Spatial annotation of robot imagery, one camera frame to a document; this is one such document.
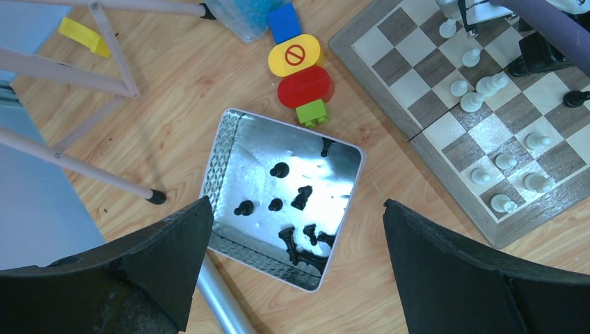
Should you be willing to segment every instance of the toy block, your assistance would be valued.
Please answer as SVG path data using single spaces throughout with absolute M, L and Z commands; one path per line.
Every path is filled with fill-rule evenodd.
M 319 41 L 304 33 L 275 45 L 269 54 L 269 68 L 284 78 L 314 65 L 322 66 L 325 60 Z
M 111 50 L 106 45 L 104 38 L 94 32 L 92 29 L 80 24 L 73 19 L 64 17 L 59 25 L 59 33 L 65 37 L 71 38 L 76 42 L 90 49 L 90 52 L 101 57 L 108 58 L 111 56 Z
M 330 120 L 326 103 L 322 100 L 316 100 L 303 106 L 298 106 L 295 110 L 297 111 L 299 123 L 306 127 L 314 127 L 317 123 L 326 123 Z
M 301 34 L 299 16 L 295 8 L 293 8 L 292 3 L 273 10 L 269 13 L 268 18 L 276 44 L 280 44 Z
M 283 106 L 295 109 L 315 100 L 330 101 L 334 95 L 334 81 L 328 72 L 312 66 L 291 74 L 278 85 L 278 99 Z

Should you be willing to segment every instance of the chessboard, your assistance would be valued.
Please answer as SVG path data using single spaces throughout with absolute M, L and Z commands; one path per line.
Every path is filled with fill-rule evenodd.
M 473 91 L 482 77 L 506 71 L 519 57 L 525 34 L 518 31 L 518 19 L 497 19 L 478 27 L 476 38 L 468 38 L 458 22 L 455 35 L 444 39 L 438 28 L 445 21 L 434 0 L 375 0 L 330 48 L 490 244 L 503 248 L 590 196 L 590 103 L 576 109 L 561 103 L 570 90 L 590 90 L 590 78 L 576 67 L 509 77 L 479 111 L 466 113 L 451 84 L 466 80 Z M 462 55 L 476 48 L 480 62 L 463 66 Z M 551 144 L 528 150 L 524 138 L 532 132 L 549 136 Z M 493 163 L 500 153 L 513 155 L 518 164 L 500 170 Z M 492 180 L 472 182 L 476 168 Z M 555 178 L 556 187 L 528 191 L 523 178 L 529 173 Z M 490 199 L 500 193 L 518 205 L 516 212 L 491 209 Z

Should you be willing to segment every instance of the prohibition sign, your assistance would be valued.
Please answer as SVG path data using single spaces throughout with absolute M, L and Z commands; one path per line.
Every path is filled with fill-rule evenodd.
M 290 46 L 285 52 L 285 61 L 291 66 L 297 66 L 305 60 L 305 49 L 298 45 Z

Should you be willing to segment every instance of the transparent plastic wrap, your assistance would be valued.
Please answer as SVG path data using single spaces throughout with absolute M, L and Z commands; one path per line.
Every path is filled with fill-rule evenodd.
M 266 16 L 291 0 L 206 0 L 217 20 L 246 44 L 259 40 L 269 30 Z

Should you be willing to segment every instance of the blue toy block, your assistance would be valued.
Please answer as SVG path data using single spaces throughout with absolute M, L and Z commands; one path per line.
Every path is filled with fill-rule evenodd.
M 276 44 L 280 44 L 301 34 L 299 16 L 292 3 L 277 8 L 269 13 L 269 25 Z

